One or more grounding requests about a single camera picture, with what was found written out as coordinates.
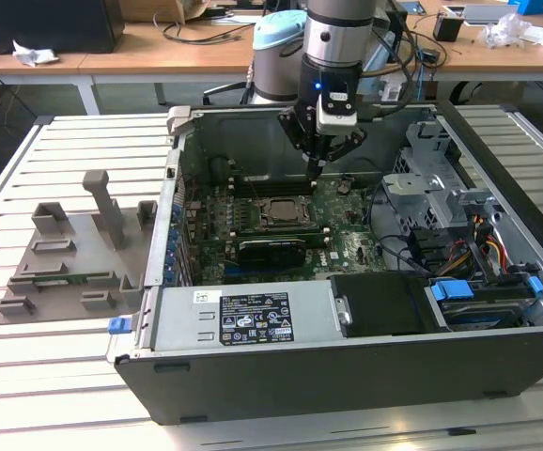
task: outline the open computer chassis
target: open computer chassis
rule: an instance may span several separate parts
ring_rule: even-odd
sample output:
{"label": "open computer chassis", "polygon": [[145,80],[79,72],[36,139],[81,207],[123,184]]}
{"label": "open computer chassis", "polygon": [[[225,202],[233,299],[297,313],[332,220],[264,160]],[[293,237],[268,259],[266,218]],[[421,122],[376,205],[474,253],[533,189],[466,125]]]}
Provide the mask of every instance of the open computer chassis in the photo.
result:
{"label": "open computer chassis", "polygon": [[153,420],[512,397],[540,380],[543,214],[474,109],[362,111],[367,142],[314,184],[280,111],[170,114],[135,346],[116,358]]}

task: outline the circuit board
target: circuit board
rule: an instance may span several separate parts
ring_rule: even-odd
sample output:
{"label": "circuit board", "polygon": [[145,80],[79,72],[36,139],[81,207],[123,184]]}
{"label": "circuit board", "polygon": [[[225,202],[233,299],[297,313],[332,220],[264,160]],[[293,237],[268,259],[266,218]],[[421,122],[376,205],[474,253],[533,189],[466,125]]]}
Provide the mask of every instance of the circuit board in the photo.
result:
{"label": "circuit board", "polygon": [[[192,249],[197,255],[195,283],[302,281],[386,271],[363,222],[363,189],[341,190],[344,186],[341,179],[319,179],[310,195],[263,197],[258,193],[242,198],[227,187],[197,190],[188,206]],[[238,245],[252,239],[302,241],[306,243],[304,263],[289,269],[244,269],[237,259]]]}

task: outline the motherboard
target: motherboard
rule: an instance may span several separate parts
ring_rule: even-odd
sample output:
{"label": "motherboard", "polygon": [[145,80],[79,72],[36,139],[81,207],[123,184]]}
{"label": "motherboard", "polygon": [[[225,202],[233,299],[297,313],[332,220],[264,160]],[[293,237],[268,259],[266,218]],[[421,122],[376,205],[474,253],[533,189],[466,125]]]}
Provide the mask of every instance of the motherboard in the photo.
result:
{"label": "motherboard", "polygon": [[187,189],[195,285],[325,279],[386,270],[370,233],[369,189],[354,179],[230,179]]}

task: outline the wooden table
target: wooden table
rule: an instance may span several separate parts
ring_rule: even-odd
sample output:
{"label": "wooden table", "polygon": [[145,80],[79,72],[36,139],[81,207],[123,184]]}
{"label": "wooden table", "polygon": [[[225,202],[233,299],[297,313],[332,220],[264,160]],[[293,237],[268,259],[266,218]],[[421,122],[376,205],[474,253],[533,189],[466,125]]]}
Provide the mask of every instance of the wooden table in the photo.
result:
{"label": "wooden table", "polygon": [[[421,0],[428,14],[444,11],[442,5],[454,5],[450,1]],[[455,2],[455,5],[465,5],[467,2]],[[473,0],[469,3],[475,5],[494,5],[490,0]],[[410,16],[408,26],[412,31],[432,37],[432,30],[436,20],[426,18],[417,24],[420,16]],[[521,16],[536,26],[543,26],[543,14],[535,16]],[[537,81],[543,80],[543,46],[525,42],[524,47],[502,47],[498,49],[487,48],[478,38],[482,31],[481,26],[462,25],[456,42],[442,42],[449,53],[447,62],[437,73],[435,80],[453,81]],[[420,46],[437,48],[427,39],[421,38]]]}
{"label": "wooden table", "polygon": [[[433,15],[446,3],[446,0],[422,0],[428,14]],[[494,2],[474,0],[474,3]],[[543,26],[543,15],[523,18]],[[410,28],[431,36],[434,18],[424,19],[415,27],[419,19],[420,16],[410,16]],[[181,36],[204,38],[234,27],[192,23],[182,28]],[[543,81],[543,47],[527,43],[523,48],[488,49],[477,39],[481,29],[463,25],[458,41],[444,43],[449,58],[434,80]],[[252,40],[253,30],[249,29],[243,31],[236,42],[186,45],[165,39],[151,23],[128,23],[113,54],[62,54],[59,62],[35,69],[2,55],[0,77],[11,85],[75,85],[86,112],[97,115],[101,110],[97,84],[154,83],[158,100],[163,103],[162,83],[238,82],[244,79],[251,61]],[[424,39],[420,44],[434,46]]]}

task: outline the aluminum profile table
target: aluminum profile table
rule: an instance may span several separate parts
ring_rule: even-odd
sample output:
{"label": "aluminum profile table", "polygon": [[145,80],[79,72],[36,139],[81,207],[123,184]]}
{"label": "aluminum profile table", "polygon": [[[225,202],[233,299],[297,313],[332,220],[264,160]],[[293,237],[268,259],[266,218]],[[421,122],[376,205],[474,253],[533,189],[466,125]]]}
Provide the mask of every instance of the aluminum profile table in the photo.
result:
{"label": "aluminum profile table", "polygon": [[[34,126],[0,176],[0,297],[38,202],[94,210],[81,182],[96,168],[109,171],[122,208],[157,200],[168,149],[165,115],[58,117]],[[131,339],[112,341],[107,324],[0,326],[0,449],[543,450],[543,381],[507,399],[163,428],[107,361]]]}
{"label": "aluminum profile table", "polygon": [[[520,113],[499,106],[458,110],[543,213],[543,134]],[[486,186],[470,161],[463,157],[460,162],[476,186]]]}

